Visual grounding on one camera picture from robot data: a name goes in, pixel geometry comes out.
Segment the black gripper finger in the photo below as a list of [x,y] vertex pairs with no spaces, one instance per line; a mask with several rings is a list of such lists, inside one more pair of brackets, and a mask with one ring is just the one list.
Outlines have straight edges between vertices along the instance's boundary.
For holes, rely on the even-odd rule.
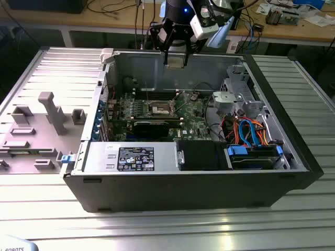
[[[152,22],[149,28],[153,46],[164,53],[164,65],[168,64],[169,48],[174,40],[174,28],[172,22]],[[160,39],[159,33],[165,32],[165,38]]]
[[192,28],[188,26],[184,28],[184,42],[186,49],[183,64],[186,66],[189,56],[194,53],[199,53],[205,45],[205,40],[197,40]]

